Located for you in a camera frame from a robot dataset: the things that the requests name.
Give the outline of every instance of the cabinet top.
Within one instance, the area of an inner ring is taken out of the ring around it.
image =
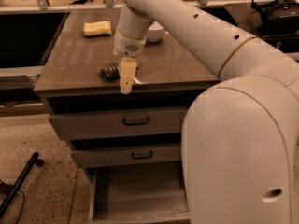
[[[100,74],[101,69],[121,60],[113,55],[120,12],[120,8],[72,10],[36,83],[35,93],[47,97],[120,92],[118,80],[106,81]],[[84,36],[84,23],[97,21],[110,21],[112,35]],[[208,88],[218,81],[169,33],[160,42],[147,43],[136,60],[139,69],[132,92],[186,86]]]

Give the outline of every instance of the gray cabinet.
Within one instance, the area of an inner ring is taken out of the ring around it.
[[[188,223],[181,128],[193,100],[218,83],[170,34],[147,44],[135,84],[99,74],[113,56],[117,8],[72,10],[35,86],[49,121],[91,181],[90,223]],[[111,21],[86,38],[84,22]]]

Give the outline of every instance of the drawer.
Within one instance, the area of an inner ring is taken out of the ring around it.
[[[94,168],[115,165],[179,161],[180,143],[141,147],[98,148],[72,151],[79,168]]]
[[[187,107],[132,109],[50,116],[62,140],[180,133]]]
[[[97,168],[90,224],[189,224],[180,161]]]

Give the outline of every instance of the floor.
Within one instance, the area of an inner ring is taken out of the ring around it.
[[[35,165],[21,186],[25,203],[19,224],[88,223],[90,182],[73,163],[67,144],[51,128],[43,105],[0,105],[0,179],[14,183],[34,152],[44,165]],[[294,171],[293,223],[299,224],[299,146]],[[21,205],[18,193],[1,224],[16,223]]]

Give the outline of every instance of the black stand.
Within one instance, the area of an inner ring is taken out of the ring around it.
[[[10,203],[12,202],[13,198],[19,191],[19,188],[20,188],[22,182],[26,179],[26,176],[29,174],[33,165],[34,164],[36,164],[37,166],[43,165],[44,161],[41,159],[38,159],[38,155],[39,154],[37,152],[35,152],[31,156],[30,160],[27,162],[26,166],[21,171],[21,174],[19,175],[17,181],[12,186],[9,186],[9,190],[7,192],[7,197],[4,199],[4,201],[2,202],[2,204],[0,206],[0,220],[1,220],[2,216],[4,215],[4,213],[7,211]]]

